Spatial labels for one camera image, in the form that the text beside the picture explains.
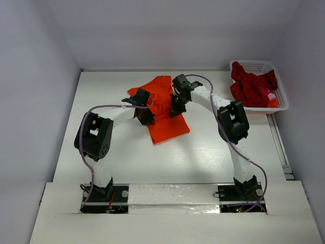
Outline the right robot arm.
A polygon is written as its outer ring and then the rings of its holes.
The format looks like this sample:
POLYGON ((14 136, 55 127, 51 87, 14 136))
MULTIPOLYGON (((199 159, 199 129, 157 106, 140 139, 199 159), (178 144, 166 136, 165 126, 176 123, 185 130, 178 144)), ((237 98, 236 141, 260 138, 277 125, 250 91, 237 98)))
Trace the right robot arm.
POLYGON ((227 143, 234 167, 234 194, 246 199, 257 186, 247 149, 249 122, 242 103, 230 101, 214 93, 211 81, 206 88, 198 81, 190 82, 188 75, 178 75, 172 80, 170 117, 186 112, 186 104, 193 102, 211 111, 216 119, 220 137, 227 143))

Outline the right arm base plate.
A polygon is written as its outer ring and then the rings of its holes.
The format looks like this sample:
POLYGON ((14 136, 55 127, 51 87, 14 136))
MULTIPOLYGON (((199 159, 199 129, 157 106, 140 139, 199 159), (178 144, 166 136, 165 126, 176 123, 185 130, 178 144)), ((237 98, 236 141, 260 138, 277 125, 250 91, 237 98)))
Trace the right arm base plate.
POLYGON ((213 194, 219 200, 219 208, 221 213, 243 212, 267 212, 264 198, 259 201, 263 193, 261 183, 249 191, 247 194, 241 193, 235 184, 220 184, 217 186, 216 192, 213 194))

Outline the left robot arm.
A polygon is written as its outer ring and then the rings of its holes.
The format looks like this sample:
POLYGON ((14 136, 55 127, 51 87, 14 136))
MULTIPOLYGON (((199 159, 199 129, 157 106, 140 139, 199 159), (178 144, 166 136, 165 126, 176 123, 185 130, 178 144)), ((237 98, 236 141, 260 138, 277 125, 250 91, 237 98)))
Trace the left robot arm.
POLYGON ((134 95, 123 99, 117 105, 98 105, 86 112, 78 129, 74 147, 79 151, 86 167, 91 172, 88 197, 97 196, 106 201, 113 192, 111 176, 97 176, 99 160, 103 159, 111 145, 113 128, 137 118, 144 125, 155 123, 150 107, 153 105, 150 92, 139 88, 134 95))

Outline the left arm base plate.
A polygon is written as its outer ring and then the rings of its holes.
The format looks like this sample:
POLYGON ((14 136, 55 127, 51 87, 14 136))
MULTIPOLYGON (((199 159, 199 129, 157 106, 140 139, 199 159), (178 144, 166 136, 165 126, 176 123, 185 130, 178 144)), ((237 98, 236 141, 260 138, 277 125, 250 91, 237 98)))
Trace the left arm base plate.
POLYGON ((108 188, 93 186, 90 197, 85 202, 90 185, 83 185, 82 207, 84 214, 127 214, 129 185, 112 185, 108 188))

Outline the orange t shirt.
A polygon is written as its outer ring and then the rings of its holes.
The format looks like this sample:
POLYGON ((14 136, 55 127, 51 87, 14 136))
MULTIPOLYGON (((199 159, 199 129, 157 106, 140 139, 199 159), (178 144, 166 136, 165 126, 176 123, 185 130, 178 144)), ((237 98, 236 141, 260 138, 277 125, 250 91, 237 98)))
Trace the orange t shirt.
POLYGON ((150 92, 153 100, 150 111, 155 115, 155 124, 147 126, 153 144, 162 143, 190 132, 182 115, 170 117, 170 94, 173 93, 171 76, 157 76, 140 88, 150 92))

